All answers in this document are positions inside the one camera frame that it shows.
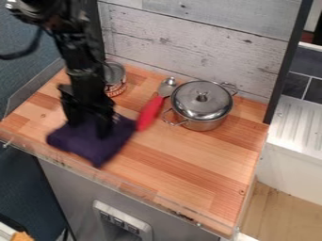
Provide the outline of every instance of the lid knob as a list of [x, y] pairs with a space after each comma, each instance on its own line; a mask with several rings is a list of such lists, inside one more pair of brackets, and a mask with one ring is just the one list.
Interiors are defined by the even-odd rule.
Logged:
[[198, 102], [206, 102], [206, 101], [208, 101], [208, 97], [207, 97], [208, 92], [200, 93], [200, 92], [197, 91], [197, 94], [198, 94], [198, 96], [197, 96], [196, 100]]

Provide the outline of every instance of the wooden countertop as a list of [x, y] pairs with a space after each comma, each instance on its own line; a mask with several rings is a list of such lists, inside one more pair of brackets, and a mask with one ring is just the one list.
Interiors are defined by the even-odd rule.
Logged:
[[[126, 69], [128, 89], [114, 100], [119, 113], [135, 119], [166, 76], [131, 66]], [[45, 137], [65, 121], [56, 85], [68, 82], [64, 71], [58, 73], [0, 122], [1, 138], [217, 233], [232, 235], [266, 138], [267, 126], [262, 124], [265, 104], [235, 97], [228, 119], [210, 132], [172, 127], [158, 119], [149, 130], [136, 133], [98, 171], [89, 161], [45, 143]]]

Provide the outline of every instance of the small pot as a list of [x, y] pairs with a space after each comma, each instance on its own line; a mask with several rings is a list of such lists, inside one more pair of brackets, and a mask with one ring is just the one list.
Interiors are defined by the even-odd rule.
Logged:
[[[162, 119], [170, 125], [183, 125], [193, 131], [213, 130], [226, 120], [237, 92], [236, 86], [229, 83], [186, 82], [172, 92], [172, 108], [163, 113]], [[177, 123], [167, 119], [170, 111], [174, 112]]]

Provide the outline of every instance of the pot lid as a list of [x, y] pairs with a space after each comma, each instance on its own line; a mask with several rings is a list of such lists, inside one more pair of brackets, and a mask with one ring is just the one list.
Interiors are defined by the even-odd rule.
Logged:
[[218, 119], [233, 106], [233, 98], [225, 88], [203, 80], [182, 84], [173, 92], [171, 100], [177, 112], [198, 121]]

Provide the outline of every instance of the metal spoon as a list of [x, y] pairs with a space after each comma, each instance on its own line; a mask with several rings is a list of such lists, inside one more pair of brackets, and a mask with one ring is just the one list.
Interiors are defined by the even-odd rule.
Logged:
[[165, 98], [169, 97], [176, 88], [177, 83], [174, 77], [165, 79], [159, 86], [158, 95], [152, 98], [141, 110], [137, 119], [137, 130], [146, 130], [156, 119], [157, 114], [165, 102]]

